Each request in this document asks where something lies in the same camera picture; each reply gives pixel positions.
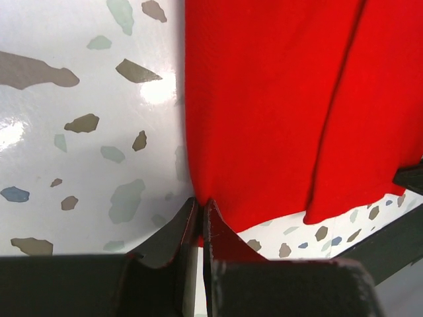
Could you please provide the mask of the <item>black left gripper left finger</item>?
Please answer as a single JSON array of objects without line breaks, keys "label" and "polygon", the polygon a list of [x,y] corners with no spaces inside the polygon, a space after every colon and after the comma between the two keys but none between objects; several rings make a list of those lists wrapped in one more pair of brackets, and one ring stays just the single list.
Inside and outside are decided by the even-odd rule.
[{"label": "black left gripper left finger", "polygon": [[171,221],[128,252],[126,316],[194,315],[198,231],[198,203],[191,197]]}]

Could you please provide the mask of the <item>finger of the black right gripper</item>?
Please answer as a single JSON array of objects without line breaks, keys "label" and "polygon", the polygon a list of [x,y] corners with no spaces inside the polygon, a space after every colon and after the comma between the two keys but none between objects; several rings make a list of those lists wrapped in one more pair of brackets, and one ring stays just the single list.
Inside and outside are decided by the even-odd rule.
[{"label": "finger of the black right gripper", "polygon": [[416,165],[398,169],[393,178],[393,183],[416,194],[423,195],[422,160]]}]

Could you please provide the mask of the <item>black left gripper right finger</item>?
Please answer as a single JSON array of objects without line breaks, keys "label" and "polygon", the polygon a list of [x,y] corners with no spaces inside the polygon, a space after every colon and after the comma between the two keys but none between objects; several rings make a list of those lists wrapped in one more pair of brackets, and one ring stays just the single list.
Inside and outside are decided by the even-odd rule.
[{"label": "black left gripper right finger", "polygon": [[267,260],[230,228],[212,199],[204,207],[203,239],[208,316],[249,316],[257,292],[253,270]]}]

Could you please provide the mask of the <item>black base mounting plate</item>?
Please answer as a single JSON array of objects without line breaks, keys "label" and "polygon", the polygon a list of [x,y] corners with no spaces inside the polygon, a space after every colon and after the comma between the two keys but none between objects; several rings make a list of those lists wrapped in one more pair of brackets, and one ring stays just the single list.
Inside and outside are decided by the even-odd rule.
[{"label": "black base mounting plate", "polygon": [[378,285],[422,259],[422,217],[419,205],[337,257],[360,262]]}]

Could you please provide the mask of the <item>bright red t-shirt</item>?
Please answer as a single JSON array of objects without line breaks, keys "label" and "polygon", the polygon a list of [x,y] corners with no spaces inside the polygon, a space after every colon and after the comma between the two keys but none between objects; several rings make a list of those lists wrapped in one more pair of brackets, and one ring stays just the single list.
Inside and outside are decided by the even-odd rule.
[{"label": "bright red t-shirt", "polygon": [[242,232],[403,194],[422,158],[421,1],[187,1],[190,176]]}]

